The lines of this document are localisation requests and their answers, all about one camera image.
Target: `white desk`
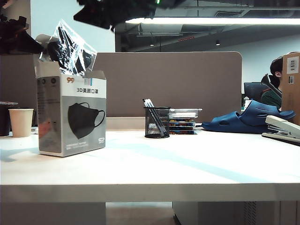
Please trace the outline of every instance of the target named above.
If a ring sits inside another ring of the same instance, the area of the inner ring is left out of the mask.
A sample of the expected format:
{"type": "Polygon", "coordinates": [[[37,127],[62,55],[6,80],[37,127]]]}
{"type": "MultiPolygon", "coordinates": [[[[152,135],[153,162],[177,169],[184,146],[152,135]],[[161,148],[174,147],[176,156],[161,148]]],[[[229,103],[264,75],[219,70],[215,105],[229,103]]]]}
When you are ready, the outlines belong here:
{"type": "Polygon", "coordinates": [[[39,155],[37,135],[0,147],[4,203],[300,199],[300,148],[261,135],[108,131],[105,148],[66,158],[39,155]]]}

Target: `ceiling lamp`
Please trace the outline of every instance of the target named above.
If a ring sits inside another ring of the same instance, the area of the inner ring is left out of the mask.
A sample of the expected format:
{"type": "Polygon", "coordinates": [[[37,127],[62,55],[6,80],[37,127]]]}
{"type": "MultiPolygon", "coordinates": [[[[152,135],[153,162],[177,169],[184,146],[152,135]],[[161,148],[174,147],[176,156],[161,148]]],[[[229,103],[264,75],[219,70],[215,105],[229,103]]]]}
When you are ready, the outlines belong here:
{"type": "Polygon", "coordinates": [[[144,24],[193,24],[193,25],[300,25],[299,18],[204,18],[204,17],[155,17],[137,18],[126,23],[144,24]]]}

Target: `navy blue sandal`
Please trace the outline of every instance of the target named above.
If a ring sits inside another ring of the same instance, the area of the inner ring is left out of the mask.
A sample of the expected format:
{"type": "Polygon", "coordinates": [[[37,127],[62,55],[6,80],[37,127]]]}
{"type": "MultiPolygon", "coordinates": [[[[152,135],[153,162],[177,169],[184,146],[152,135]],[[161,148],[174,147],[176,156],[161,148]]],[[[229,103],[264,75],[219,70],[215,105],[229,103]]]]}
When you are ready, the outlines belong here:
{"type": "Polygon", "coordinates": [[[279,111],[276,106],[251,101],[243,114],[232,112],[220,117],[215,117],[211,122],[203,122],[202,127],[210,131],[261,134],[272,132],[268,130],[266,117],[273,115],[284,120],[294,117],[294,111],[279,111]]]}

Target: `man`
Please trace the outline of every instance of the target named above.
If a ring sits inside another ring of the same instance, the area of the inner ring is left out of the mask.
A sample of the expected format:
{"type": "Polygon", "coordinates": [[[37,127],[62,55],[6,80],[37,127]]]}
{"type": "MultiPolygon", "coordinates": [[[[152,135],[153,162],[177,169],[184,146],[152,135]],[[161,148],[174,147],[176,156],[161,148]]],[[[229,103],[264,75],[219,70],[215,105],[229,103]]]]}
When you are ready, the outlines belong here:
{"type": "MultiPolygon", "coordinates": [[[[275,88],[282,91],[281,80],[282,80],[282,67],[283,67],[283,57],[280,56],[273,60],[270,65],[270,71],[272,76],[270,77],[270,82],[275,86],[275,88]]],[[[271,89],[267,89],[262,94],[261,103],[266,105],[274,105],[277,109],[281,110],[281,98],[271,89]]]]}

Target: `black mesh pen holder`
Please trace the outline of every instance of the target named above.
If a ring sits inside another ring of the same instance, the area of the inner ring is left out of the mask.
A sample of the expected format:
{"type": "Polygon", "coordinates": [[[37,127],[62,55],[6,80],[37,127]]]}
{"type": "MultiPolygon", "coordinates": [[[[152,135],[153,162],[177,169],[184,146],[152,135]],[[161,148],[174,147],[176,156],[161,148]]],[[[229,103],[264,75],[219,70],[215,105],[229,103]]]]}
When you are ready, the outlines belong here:
{"type": "Polygon", "coordinates": [[[144,107],[145,137],[169,137],[170,107],[144,107]]]}

